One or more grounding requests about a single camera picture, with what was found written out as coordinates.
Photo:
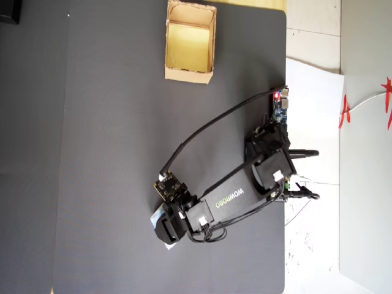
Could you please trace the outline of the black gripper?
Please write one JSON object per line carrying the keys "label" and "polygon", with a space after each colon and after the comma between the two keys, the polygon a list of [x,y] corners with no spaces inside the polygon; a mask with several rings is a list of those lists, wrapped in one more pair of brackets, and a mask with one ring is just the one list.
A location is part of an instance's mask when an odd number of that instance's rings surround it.
{"label": "black gripper", "polygon": [[186,233],[177,220],[185,219],[186,212],[198,203],[196,195],[177,195],[170,197],[170,213],[156,211],[154,214],[156,236],[165,244],[177,243]]}

